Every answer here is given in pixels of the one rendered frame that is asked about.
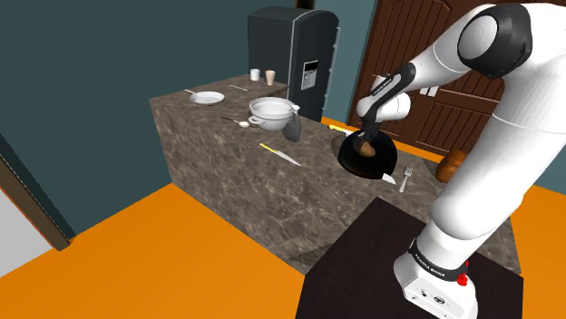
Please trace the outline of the dark robot stand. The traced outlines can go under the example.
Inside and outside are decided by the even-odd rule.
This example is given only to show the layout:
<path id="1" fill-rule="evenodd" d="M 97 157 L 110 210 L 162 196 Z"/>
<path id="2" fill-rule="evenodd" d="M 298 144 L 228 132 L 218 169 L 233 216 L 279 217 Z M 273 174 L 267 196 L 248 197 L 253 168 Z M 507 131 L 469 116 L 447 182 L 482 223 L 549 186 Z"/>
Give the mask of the dark robot stand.
<path id="1" fill-rule="evenodd" d="M 394 261 L 425 224 L 375 198 L 307 272 L 296 319 L 437 319 L 405 300 Z M 473 254 L 477 319 L 522 319 L 523 278 Z"/>

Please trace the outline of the brown panelled door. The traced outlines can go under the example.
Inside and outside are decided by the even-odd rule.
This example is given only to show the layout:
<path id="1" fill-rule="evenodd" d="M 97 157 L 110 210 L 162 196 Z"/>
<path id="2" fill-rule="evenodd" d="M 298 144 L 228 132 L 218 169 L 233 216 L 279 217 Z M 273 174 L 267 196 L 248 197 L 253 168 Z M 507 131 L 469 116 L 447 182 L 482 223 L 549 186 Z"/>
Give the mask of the brown panelled door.
<path id="1" fill-rule="evenodd" d="M 365 97 L 377 76 L 387 76 L 431 45 L 462 15 L 500 0 L 379 0 L 355 101 Z M 437 90 L 412 91 L 411 110 L 380 130 L 404 144 L 445 155 L 469 152 L 503 94 L 503 81 L 469 72 Z"/>

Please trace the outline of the brown door frame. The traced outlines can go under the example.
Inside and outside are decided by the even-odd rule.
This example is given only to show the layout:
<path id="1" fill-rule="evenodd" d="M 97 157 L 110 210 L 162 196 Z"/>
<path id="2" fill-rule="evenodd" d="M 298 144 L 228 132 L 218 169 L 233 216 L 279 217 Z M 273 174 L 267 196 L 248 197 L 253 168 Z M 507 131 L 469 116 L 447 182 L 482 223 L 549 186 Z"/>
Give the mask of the brown door frame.
<path id="1" fill-rule="evenodd" d="M 70 246 L 76 233 L 1 133 L 0 189 L 53 248 Z"/>

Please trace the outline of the dark grey refrigerator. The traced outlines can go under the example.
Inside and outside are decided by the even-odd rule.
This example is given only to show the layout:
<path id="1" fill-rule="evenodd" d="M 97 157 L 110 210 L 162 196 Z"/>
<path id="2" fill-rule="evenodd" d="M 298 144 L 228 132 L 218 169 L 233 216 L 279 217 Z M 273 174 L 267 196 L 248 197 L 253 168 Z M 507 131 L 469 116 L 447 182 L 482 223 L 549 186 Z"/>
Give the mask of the dark grey refrigerator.
<path id="1" fill-rule="evenodd" d="M 340 28 L 326 10 L 268 6 L 248 16 L 249 68 L 271 70 L 299 115 L 320 121 L 327 105 Z"/>

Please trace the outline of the brown potato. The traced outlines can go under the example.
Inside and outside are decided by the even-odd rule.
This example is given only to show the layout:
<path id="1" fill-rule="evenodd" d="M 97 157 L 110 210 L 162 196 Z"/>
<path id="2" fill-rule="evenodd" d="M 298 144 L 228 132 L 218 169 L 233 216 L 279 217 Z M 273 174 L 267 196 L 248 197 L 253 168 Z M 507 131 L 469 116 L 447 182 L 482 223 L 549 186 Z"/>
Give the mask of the brown potato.
<path id="1" fill-rule="evenodd" d="M 376 151 L 371 143 L 365 139 L 357 139 L 354 146 L 360 156 L 371 158 L 376 155 Z"/>

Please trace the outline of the brown bread loaf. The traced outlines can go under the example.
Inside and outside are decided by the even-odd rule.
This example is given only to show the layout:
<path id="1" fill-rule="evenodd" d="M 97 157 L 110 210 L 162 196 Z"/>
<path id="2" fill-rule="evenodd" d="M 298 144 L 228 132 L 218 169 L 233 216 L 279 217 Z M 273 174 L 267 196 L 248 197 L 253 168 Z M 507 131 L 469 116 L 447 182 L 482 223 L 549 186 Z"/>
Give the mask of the brown bread loaf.
<path id="1" fill-rule="evenodd" d="M 451 150 L 438 163 L 435 171 L 435 178 L 443 183 L 447 183 L 454 173 L 463 164 L 467 153 L 462 150 Z"/>

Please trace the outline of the white pan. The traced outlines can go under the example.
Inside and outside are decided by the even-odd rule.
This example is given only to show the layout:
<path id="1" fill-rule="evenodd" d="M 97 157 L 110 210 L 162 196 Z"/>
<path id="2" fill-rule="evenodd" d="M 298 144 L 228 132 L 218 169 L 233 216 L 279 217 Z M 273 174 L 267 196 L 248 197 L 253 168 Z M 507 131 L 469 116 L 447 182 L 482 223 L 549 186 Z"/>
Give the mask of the white pan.
<path id="1" fill-rule="evenodd" d="M 190 101 L 198 105 L 215 105 L 225 100 L 225 95 L 220 92 L 194 92 L 184 90 L 190 95 Z"/>

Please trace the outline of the black bowl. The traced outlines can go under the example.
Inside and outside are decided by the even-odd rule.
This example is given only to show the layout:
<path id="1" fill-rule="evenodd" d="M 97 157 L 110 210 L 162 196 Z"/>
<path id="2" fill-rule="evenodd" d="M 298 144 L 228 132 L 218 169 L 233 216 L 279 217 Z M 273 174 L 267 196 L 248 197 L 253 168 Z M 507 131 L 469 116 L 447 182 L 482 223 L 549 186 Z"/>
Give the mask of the black bowl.
<path id="1" fill-rule="evenodd" d="M 348 135 L 338 152 L 338 161 L 344 169 L 364 179 L 382 179 L 391 176 L 397 163 L 397 149 L 388 135 L 379 132 L 370 145 L 376 151 L 373 157 L 360 155 L 354 145 L 359 130 Z"/>

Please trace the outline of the silver fork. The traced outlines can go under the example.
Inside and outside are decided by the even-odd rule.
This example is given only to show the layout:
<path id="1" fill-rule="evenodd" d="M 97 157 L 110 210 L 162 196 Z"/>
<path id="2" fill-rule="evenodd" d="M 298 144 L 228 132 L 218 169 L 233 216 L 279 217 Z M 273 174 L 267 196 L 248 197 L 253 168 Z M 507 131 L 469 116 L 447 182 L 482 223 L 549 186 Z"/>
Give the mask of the silver fork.
<path id="1" fill-rule="evenodd" d="M 402 180 L 401 186 L 399 188 L 400 193 L 403 193 L 405 191 L 405 186 L 406 186 L 407 180 L 411 177 L 412 173 L 413 173 L 413 169 L 411 167 L 405 167 L 404 168 L 403 180 Z"/>

